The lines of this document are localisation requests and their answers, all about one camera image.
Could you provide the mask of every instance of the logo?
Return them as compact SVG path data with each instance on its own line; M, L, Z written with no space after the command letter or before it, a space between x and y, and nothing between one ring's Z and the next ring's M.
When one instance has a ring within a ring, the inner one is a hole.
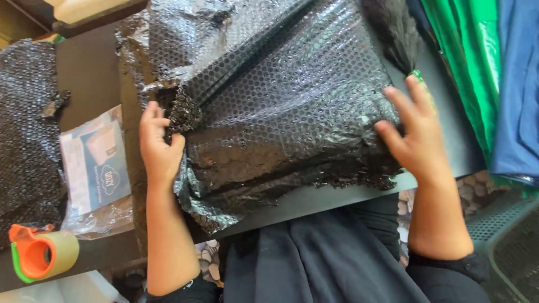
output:
M101 186L107 195L112 195L114 190L120 184L120 174L114 171L114 168L105 165L101 169Z

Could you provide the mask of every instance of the gray table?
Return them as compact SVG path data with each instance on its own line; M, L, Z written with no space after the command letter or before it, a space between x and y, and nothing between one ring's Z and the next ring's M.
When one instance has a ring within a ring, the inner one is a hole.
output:
M120 103L118 58L115 54L115 25L107 25L68 39L58 45L57 70L59 89L71 91L71 104L60 120L61 130L68 130L96 118ZM404 89L404 79L387 61L395 86ZM444 131L447 154L455 177L479 171L485 167L471 126L464 116L461 101L438 56L425 51L418 63L423 77L436 99ZM389 191L367 187L334 189L324 187L296 189L279 199L279 206L262 209L240 223L216 233L220 238L242 231L286 221L292 218L337 208L374 197L388 195L417 186L415 179L404 173L396 177L397 186ZM55 277L71 276L94 269L116 266L140 257L133 231L93 241L83 240L75 266ZM11 253L0 253L0 292L25 286L13 271Z

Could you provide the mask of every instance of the orange tape dispenser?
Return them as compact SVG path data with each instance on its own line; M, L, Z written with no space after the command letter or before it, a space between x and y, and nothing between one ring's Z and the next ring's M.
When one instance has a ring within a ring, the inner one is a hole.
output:
M22 281L44 280L69 270L79 256L79 241L64 231L51 232L51 224L38 228L13 224L9 230L13 267Z

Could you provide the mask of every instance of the tape roll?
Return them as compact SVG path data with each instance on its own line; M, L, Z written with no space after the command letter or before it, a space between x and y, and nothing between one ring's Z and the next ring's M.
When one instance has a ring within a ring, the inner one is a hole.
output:
M64 231L41 233L35 236L20 256L23 273L35 280L44 280L68 271L79 256L79 241Z

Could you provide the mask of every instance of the green basket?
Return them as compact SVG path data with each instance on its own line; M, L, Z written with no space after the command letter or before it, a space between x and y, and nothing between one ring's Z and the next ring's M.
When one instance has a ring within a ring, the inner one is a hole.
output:
M466 225L475 251L491 264L481 285L491 302L539 302L539 198L508 192Z

